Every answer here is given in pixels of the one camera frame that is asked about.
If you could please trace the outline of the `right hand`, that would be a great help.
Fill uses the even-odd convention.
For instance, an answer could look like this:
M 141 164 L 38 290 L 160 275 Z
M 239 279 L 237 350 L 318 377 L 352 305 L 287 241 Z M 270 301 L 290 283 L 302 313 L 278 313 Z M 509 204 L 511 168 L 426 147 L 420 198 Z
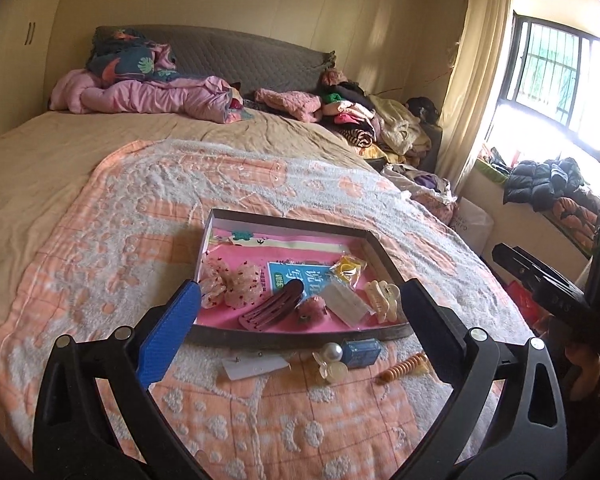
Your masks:
M 583 377 L 596 382 L 600 376 L 600 355 L 594 349 L 588 344 L 570 342 L 566 345 L 565 355 L 572 365 L 580 367 Z

